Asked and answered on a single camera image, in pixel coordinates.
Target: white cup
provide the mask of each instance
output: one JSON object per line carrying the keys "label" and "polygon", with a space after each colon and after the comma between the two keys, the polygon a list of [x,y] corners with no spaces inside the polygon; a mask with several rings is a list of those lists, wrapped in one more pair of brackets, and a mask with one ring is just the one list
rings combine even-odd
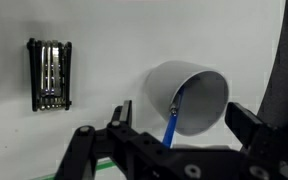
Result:
{"label": "white cup", "polygon": [[168,121],[170,106],[184,86],[176,132],[192,136],[210,128],[223,114],[228,85],[217,71],[193,63],[168,61],[148,75],[145,91],[154,108]]}

